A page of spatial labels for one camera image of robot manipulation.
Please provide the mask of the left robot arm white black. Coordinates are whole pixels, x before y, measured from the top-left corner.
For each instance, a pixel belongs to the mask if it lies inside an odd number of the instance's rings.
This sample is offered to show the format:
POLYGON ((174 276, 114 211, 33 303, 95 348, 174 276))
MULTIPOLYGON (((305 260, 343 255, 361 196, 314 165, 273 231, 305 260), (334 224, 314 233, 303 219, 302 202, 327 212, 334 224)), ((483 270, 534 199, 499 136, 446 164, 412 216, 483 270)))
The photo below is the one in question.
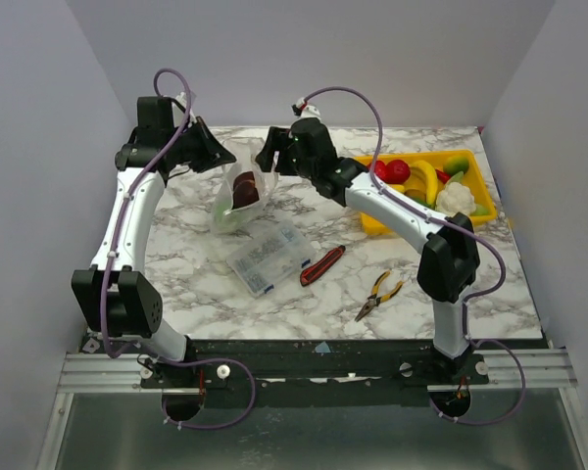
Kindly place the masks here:
POLYGON ((198 372, 190 340, 163 318, 163 299, 145 275, 155 209, 172 171, 203 173, 235 163, 207 124, 180 98, 141 97, 137 124, 115 156, 117 189, 108 226, 89 267, 73 272, 73 294, 88 328, 101 335, 105 352, 135 341, 164 359, 164 374, 178 387, 198 372))

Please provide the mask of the clear zip top bag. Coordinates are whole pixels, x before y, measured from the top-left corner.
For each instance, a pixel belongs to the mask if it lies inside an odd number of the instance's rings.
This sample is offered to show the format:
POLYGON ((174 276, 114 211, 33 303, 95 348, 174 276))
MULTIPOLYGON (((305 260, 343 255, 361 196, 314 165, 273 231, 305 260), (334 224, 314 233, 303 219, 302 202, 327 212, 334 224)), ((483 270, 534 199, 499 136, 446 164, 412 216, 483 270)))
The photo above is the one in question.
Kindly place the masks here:
POLYGON ((211 212, 211 229, 217 234, 235 232, 258 218, 278 181, 274 171, 263 172, 255 161, 255 142, 230 142, 229 152, 236 162, 224 172, 211 212))

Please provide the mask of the dark purple mangosteen toy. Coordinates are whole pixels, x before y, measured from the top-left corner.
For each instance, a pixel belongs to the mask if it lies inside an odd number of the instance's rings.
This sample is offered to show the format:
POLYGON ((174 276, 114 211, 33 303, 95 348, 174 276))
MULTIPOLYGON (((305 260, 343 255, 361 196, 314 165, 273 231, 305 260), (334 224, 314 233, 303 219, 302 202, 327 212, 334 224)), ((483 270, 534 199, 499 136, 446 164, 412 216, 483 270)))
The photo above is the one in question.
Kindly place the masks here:
POLYGON ((233 190, 236 190, 238 186, 250 185, 254 188, 257 187, 257 180, 253 171, 245 171, 238 174, 233 181, 233 190))

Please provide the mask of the dark red apple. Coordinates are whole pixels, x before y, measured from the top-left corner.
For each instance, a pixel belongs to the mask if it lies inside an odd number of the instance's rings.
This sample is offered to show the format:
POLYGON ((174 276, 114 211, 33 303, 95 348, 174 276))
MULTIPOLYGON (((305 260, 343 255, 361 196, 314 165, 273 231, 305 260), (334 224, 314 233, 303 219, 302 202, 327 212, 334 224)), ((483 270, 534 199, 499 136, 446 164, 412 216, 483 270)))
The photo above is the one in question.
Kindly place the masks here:
POLYGON ((257 203, 260 200, 257 188, 250 185, 238 186, 233 190, 233 206, 234 210, 246 208, 257 203))

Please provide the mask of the white cauliflower toy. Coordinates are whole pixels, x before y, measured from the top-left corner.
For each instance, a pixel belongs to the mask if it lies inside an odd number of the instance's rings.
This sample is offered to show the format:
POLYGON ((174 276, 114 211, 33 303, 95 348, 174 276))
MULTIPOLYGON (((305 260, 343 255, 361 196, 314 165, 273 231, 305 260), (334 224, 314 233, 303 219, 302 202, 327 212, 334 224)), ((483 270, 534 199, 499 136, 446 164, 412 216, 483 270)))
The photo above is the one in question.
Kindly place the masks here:
POLYGON ((476 211, 476 202, 468 187, 459 182, 449 182, 438 193, 435 209, 448 216, 458 212, 469 216, 476 211))

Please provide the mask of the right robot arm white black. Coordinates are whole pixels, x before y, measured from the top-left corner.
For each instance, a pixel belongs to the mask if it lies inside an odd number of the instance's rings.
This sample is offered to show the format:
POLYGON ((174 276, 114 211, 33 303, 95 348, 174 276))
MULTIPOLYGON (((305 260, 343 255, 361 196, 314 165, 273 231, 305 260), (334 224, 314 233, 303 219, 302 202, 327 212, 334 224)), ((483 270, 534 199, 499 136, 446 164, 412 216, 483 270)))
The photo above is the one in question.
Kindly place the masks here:
POLYGON ((462 301, 480 265, 469 218, 430 211, 376 180, 365 164, 338 156, 316 117, 300 118, 288 128, 270 127, 256 162, 264 172, 310 180, 321 196, 381 222, 420 254, 416 280, 432 300, 438 351, 430 362, 432 374, 445 384, 464 376, 469 339, 462 301))

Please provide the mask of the green watermelon ball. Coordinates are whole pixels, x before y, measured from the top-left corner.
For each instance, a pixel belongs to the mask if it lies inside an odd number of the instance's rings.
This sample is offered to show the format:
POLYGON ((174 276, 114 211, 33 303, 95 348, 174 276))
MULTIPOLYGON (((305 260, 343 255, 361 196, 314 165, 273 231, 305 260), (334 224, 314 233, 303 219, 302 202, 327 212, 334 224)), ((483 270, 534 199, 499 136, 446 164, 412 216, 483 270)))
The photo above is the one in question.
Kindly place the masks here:
POLYGON ((227 203, 218 204, 212 213, 211 228, 214 233, 227 233, 230 224, 231 207, 227 203))

